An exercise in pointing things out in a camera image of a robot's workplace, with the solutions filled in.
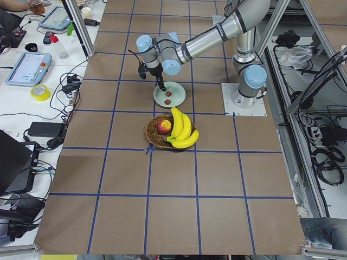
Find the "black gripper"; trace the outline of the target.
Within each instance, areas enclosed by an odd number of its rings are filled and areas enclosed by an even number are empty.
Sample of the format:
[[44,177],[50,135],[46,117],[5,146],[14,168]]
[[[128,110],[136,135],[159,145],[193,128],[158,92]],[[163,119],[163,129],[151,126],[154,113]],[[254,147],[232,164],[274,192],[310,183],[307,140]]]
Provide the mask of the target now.
[[161,64],[154,68],[148,68],[148,71],[152,76],[156,77],[156,81],[158,83],[158,87],[161,91],[166,91],[166,87],[164,85],[163,77],[162,77],[162,72],[163,72],[163,67]]

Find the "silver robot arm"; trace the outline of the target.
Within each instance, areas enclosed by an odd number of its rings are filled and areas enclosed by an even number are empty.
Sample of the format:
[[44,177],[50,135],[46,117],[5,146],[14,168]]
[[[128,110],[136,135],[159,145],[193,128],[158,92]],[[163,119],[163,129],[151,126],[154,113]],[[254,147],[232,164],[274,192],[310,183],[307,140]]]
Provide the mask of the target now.
[[233,65],[240,84],[232,93],[232,102],[240,108],[251,108],[267,79],[265,69],[255,63],[255,28],[266,16],[269,6],[270,1],[228,1],[222,21],[182,43],[175,32],[159,37],[141,35],[136,40],[136,54],[142,56],[139,76],[145,79],[146,73],[150,73],[159,89],[165,91],[163,73],[175,76],[183,64],[236,37]]

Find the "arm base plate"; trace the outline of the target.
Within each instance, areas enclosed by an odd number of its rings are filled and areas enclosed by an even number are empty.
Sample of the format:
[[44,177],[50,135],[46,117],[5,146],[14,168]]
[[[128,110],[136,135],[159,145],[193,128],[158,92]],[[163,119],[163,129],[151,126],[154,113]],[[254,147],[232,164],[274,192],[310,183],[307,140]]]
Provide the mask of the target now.
[[267,116],[261,90],[256,97],[248,98],[239,93],[238,83],[222,83],[224,113],[230,116]]
[[223,21],[226,19],[226,16],[212,15],[212,23],[214,27],[217,27],[217,24],[222,25]]

